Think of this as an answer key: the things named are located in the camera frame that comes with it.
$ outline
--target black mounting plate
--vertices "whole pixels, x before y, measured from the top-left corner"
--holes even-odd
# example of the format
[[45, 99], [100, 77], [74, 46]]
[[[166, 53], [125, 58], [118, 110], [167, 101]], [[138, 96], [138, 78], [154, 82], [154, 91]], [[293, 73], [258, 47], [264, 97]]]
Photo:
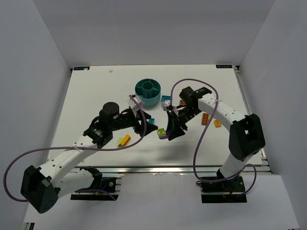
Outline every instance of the black mounting plate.
[[[204, 180], [216, 180], [216, 177], [201, 177]], [[231, 182], [231, 186], [227, 189], [222, 189], [217, 184], [201, 183], [201, 202], [203, 204], [208, 203], [247, 203], [246, 195], [231, 194], [242, 193], [245, 191], [244, 182], [241, 176], [237, 177]]]
[[[114, 193], [116, 192], [115, 187], [116, 187], [116, 177], [102, 177], [101, 178], [101, 188], [103, 188], [104, 191], [108, 193]], [[118, 195], [113, 195], [112, 196], [117, 200]], [[73, 193], [71, 194], [71, 200], [110, 200], [113, 201], [111, 197], [109, 197], [107, 194], [95, 194], [95, 193]]]

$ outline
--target gray wall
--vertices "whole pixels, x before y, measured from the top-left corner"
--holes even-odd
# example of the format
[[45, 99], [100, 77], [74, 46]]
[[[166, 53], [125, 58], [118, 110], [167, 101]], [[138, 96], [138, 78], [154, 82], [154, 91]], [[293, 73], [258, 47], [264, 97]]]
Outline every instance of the gray wall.
[[280, 173], [301, 229], [307, 230], [307, 2], [278, 0], [241, 66], [266, 154]]
[[241, 64], [275, 0], [34, 0], [70, 67]]
[[[21, 153], [49, 146], [69, 82], [69, 69], [32, 0], [7, 0], [0, 7], [0, 178]], [[21, 198], [23, 171], [38, 166], [39, 152], [17, 162], [9, 189]], [[25, 203], [10, 200], [0, 188], [3, 230], [20, 228]]]

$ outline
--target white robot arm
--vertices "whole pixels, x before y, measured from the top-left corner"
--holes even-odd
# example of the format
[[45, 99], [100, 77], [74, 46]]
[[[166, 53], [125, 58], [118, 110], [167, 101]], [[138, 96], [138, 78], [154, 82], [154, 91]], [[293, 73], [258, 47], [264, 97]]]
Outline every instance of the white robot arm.
[[143, 111], [146, 120], [146, 132], [143, 134], [144, 118], [131, 99], [128, 103], [130, 107], [121, 114], [116, 103], [106, 103], [99, 116], [94, 118], [89, 128], [70, 147], [70, 150], [63, 151], [38, 168], [31, 165], [24, 171], [21, 194], [39, 213], [47, 212], [59, 198], [79, 189], [102, 188], [102, 174], [91, 166], [81, 168], [77, 173], [68, 173], [106, 145], [113, 138], [113, 131], [133, 127], [135, 133], [146, 136], [158, 129], [147, 121], [151, 116]]
[[[185, 106], [174, 108], [169, 102], [162, 104], [168, 115], [168, 140], [184, 135], [183, 130], [188, 129], [186, 123], [200, 112], [212, 115], [216, 103], [215, 96], [205, 87], [196, 91], [186, 87], [179, 96]], [[223, 179], [241, 171], [246, 162], [265, 146], [265, 140], [260, 119], [255, 114], [244, 115], [219, 102], [214, 118], [229, 131], [230, 154], [217, 173], [217, 179]]]

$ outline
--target teal container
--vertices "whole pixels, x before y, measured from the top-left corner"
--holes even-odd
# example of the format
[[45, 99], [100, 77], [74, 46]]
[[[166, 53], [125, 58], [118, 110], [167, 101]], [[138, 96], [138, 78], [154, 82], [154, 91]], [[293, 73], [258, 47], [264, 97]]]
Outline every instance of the teal container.
[[144, 106], [154, 106], [160, 101], [161, 86], [156, 80], [143, 79], [136, 84], [135, 93], [144, 102]]

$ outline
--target blue lego brick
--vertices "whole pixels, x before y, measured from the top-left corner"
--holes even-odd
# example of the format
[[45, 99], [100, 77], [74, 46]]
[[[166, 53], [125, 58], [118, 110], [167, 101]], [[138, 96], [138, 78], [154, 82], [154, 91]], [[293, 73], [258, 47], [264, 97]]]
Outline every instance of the blue lego brick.
[[171, 96], [162, 95], [161, 101], [164, 102], [164, 101], [166, 101], [166, 100], [171, 100]]
[[150, 118], [149, 119], [149, 123], [152, 123], [154, 125], [154, 119], [153, 118]]

